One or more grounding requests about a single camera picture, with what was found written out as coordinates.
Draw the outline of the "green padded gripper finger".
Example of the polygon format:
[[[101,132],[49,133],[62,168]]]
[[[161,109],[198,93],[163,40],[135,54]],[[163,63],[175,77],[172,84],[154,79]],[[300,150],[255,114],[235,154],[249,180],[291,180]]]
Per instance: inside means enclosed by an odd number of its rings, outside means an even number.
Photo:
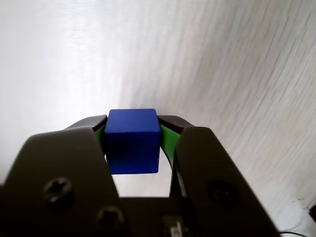
[[[180,135],[173,164],[194,215],[196,237],[277,237],[254,192],[210,128],[178,116],[159,122]]]

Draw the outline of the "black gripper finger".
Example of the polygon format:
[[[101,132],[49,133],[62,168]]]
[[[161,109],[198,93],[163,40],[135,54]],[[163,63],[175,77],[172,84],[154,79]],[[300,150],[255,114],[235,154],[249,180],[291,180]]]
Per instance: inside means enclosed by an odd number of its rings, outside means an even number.
[[[96,131],[105,115],[31,136],[0,189],[3,237],[125,237],[126,222]]]

